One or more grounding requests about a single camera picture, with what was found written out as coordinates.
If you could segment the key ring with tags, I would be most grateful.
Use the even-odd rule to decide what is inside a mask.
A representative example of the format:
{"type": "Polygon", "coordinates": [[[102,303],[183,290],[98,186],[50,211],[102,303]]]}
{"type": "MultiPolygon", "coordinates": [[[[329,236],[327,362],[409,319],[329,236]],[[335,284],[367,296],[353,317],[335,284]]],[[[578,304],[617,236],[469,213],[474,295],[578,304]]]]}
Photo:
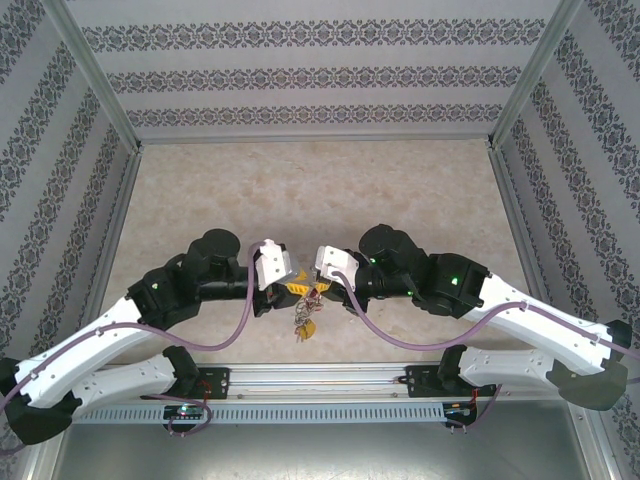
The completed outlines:
{"type": "Polygon", "coordinates": [[[312,320],[312,315],[321,310],[322,309],[322,303],[321,301],[318,303],[309,303],[307,301],[307,299],[302,299],[296,306],[296,312],[295,312],[295,318],[294,318],[294,325],[295,325],[295,330],[294,330],[294,334],[297,337],[297,340],[299,340],[298,335],[297,335],[297,329],[309,322],[309,321],[313,321],[312,320]]]}

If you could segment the grey metal shelf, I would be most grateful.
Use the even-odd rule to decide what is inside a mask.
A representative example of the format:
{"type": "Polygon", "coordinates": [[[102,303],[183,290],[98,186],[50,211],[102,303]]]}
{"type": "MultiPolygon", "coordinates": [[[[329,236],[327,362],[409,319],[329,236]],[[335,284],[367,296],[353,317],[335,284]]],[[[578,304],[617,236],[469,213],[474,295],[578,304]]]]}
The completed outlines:
{"type": "Polygon", "coordinates": [[[619,480],[587,419],[559,402],[501,402],[466,432],[438,423],[77,425],[33,480],[619,480]]]}

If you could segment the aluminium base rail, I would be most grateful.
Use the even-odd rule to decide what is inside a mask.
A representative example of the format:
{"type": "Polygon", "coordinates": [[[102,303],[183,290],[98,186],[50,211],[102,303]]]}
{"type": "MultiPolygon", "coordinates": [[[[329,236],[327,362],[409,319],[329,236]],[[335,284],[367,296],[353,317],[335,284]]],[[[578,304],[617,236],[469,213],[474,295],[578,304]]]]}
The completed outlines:
{"type": "MultiPolygon", "coordinates": [[[[471,378],[461,377],[474,386],[495,384],[497,391],[558,396],[560,390],[546,375],[551,362],[533,358],[526,352],[523,364],[509,373],[496,357],[473,367],[471,378]]],[[[406,366],[388,364],[309,364],[309,365],[191,365],[157,355],[143,362],[86,373],[64,389],[82,401],[84,409],[135,398],[146,392],[159,392],[173,384],[173,372],[222,367],[230,370],[228,398],[235,397],[322,397],[322,396],[408,396],[404,380],[406,366]]]]}

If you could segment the aluminium frame bar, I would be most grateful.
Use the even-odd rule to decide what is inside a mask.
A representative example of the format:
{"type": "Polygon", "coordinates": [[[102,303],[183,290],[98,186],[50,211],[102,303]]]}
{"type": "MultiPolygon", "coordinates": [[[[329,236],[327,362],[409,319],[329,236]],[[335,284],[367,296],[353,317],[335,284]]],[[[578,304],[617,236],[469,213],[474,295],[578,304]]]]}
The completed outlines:
{"type": "Polygon", "coordinates": [[[101,312],[143,153],[143,145],[131,153],[120,177],[73,333],[86,327],[101,312]]]}
{"type": "Polygon", "coordinates": [[[479,133],[404,133],[404,134],[321,134],[321,135],[244,135],[209,137],[161,137],[141,139],[141,146],[186,144],[243,144],[243,143],[304,143],[304,142],[378,142],[378,141],[462,141],[483,140],[489,142],[489,134],[479,133]]]}
{"type": "Polygon", "coordinates": [[[539,302],[547,303],[549,296],[547,295],[545,282],[502,153],[489,147],[488,157],[504,205],[529,295],[539,302]]]}

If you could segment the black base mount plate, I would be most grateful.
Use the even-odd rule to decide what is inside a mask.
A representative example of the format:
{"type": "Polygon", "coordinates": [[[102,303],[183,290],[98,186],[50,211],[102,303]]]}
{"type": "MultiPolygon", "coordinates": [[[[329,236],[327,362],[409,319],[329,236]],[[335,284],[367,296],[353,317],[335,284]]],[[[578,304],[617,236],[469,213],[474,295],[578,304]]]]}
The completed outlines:
{"type": "Polygon", "coordinates": [[[398,378],[401,379],[411,398],[471,397],[473,393],[491,397],[497,390],[495,384],[471,385],[459,376],[459,371],[447,370],[440,365],[408,365],[405,375],[398,378]]]}
{"type": "Polygon", "coordinates": [[[135,395],[135,398],[150,400],[153,395],[168,395],[180,399],[193,400],[224,400],[228,396],[230,384],[230,370],[228,368],[213,367],[197,369],[194,375],[191,371],[173,372],[173,384],[159,392],[146,392],[135,395]]]}

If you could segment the aluminium frame post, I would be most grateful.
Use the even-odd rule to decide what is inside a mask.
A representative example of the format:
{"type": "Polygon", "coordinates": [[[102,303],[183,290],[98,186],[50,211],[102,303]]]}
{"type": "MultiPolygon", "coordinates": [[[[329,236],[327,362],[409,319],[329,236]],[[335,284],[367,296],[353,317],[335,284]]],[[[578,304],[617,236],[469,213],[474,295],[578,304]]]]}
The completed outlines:
{"type": "Polygon", "coordinates": [[[125,109],[118,100],[82,29],[74,19],[66,0],[40,1],[121,139],[131,149],[138,150],[141,140],[135,133],[125,109]]]}
{"type": "Polygon", "coordinates": [[[493,131],[488,136],[487,146],[490,150],[496,150],[504,143],[581,3],[582,0],[559,0],[493,131]]]}

